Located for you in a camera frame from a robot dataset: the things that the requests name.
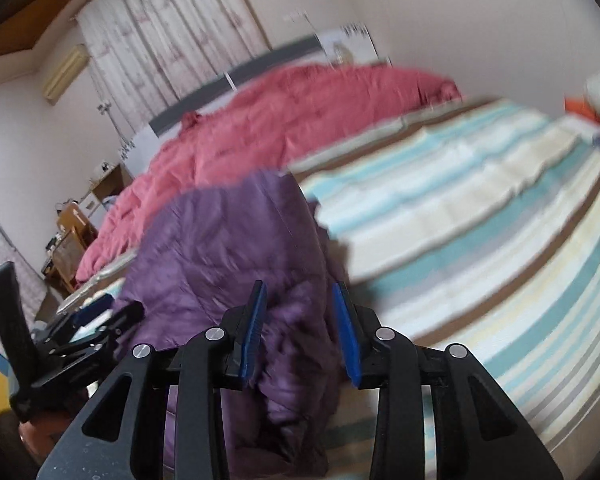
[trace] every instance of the metal screw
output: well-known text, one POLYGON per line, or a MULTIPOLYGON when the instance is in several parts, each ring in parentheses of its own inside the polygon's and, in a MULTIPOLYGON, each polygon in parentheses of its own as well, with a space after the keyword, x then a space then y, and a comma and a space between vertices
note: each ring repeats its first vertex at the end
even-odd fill
POLYGON ((219 326, 215 326, 205 332, 205 337, 209 339, 209 341, 218 341, 224 337, 224 330, 219 326))
POLYGON ((383 326, 382 328, 376 330, 376 337, 380 341, 391 341, 391 339, 395 337, 395 332, 390 328, 383 326))
POLYGON ((143 357, 147 357, 151 353, 151 347, 149 345, 140 344, 134 346, 134 357, 141 359, 143 357))
POLYGON ((449 347, 449 353, 457 359, 462 359, 463 357, 466 357, 467 350, 462 345, 451 345, 449 347))

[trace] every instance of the yellowed air conditioner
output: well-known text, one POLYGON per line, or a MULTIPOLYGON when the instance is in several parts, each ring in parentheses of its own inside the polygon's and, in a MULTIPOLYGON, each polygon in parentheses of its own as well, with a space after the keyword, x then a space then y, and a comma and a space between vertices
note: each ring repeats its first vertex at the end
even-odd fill
POLYGON ((74 46, 51 73, 42 88, 42 95, 54 105, 89 63, 89 53, 83 44, 74 46))

